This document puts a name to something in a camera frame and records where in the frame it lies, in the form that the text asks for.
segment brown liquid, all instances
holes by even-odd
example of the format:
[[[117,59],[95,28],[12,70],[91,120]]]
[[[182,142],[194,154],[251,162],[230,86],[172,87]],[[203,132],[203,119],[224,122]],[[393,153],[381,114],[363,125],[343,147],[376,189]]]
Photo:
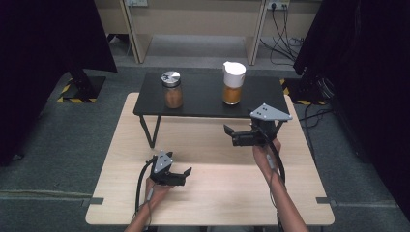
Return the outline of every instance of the brown liquid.
[[[165,104],[169,108],[178,108],[182,105],[181,89],[169,89],[165,93]]]
[[[223,87],[223,101],[227,104],[236,104],[241,99],[242,88]]]

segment gray carpet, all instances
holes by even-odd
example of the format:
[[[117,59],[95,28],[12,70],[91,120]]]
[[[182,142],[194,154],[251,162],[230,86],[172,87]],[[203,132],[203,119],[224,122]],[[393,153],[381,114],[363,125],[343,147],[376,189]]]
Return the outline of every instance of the gray carpet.
[[[58,103],[69,79],[67,74],[62,76],[24,143],[24,159],[0,167],[0,231],[123,231],[125,226],[88,225],[87,203],[127,94],[139,90],[147,71],[168,70],[120,67],[118,73],[87,71],[107,76],[96,103]],[[220,70],[178,72],[212,74]],[[272,71],[249,74],[272,75]],[[314,105],[307,114],[330,107]],[[297,104],[295,108],[299,118],[304,118],[306,106]],[[308,123],[313,125],[316,119]],[[324,231],[410,231],[410,223],[372,165],[356,157],[336,115],[323,115],[308,133],[336,217]],[[310,229],[320,231],[317,226]]]

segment forearm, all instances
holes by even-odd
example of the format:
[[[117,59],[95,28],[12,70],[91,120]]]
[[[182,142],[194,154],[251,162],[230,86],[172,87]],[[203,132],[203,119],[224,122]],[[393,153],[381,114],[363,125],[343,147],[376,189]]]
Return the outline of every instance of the forearm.
[[[147,220],[150,217],[150,208],[148,207],[149,202],[142,205],[142,207],[137,212],[135,218],[126,228],[125,232],[140,232],[144,229]]]
[[[271,193],[274,197],[284,231],[308,231],[302,216],[299,214],[298,209],[280,180],[280,176],[276,171],[272,171],[271,173],[273,175],[270,177],[268,183],[271,184]]]

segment electrical outlet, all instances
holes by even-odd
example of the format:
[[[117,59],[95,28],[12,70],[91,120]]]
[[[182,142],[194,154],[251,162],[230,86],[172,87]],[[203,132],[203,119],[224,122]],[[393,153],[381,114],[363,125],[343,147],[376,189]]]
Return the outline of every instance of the electrical outlet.
[[[268,10],[272,9],[273,3],[277,5],[275,11],[284,11],[289,9],[290,0],[270,0],[268,4]]]
[[[129,7],[148,7],[148,0],[126,0]]]

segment jar lid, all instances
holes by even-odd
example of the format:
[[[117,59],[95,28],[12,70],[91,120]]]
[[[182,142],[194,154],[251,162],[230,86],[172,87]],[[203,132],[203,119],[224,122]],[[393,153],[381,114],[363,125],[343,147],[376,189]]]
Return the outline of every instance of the jar lid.
[[[162,77],[162,85],[165,87],[177,87],[181,84],[181,76],[178,72],[169,71],[165,72]]]

